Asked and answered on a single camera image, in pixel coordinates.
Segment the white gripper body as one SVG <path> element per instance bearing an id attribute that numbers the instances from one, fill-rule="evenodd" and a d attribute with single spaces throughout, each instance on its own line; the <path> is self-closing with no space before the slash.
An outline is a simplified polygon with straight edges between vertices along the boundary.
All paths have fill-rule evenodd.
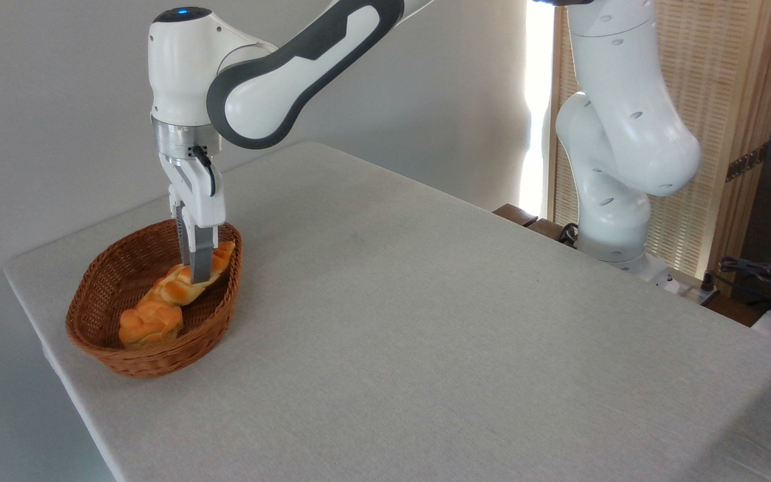
<path id="1" fill-rule="evenodd" d="M 224 186 L 217 168 L 198 158 L 178 159 L 162 153 L 158 157 L 169 186 L 175 186 L 195 225 L 210 228 L 226 222 Z"/>

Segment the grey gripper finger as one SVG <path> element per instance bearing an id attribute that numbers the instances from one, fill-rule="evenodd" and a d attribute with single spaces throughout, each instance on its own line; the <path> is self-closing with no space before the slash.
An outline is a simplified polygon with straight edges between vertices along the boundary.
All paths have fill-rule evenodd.
<path id="1" fill-rule="evenodd" d="M 218 245 L 218 228 L 200 228 L 193 225 L 189 230 L 189 266 L 191 282 L 203 283 L 211 278 L 212 253 Z"/>
<path id="2" fill-rule="evenodd" d="M 191 265 L 191 251 L 189 245 L 189 225 L 187 225 L 186 205 L 183 198 L 175 189 L 175 186 L 169 186 L 169 209 L 175 220 L 175 229 L 177 230 L 177 241 L 183 266 Z"/>

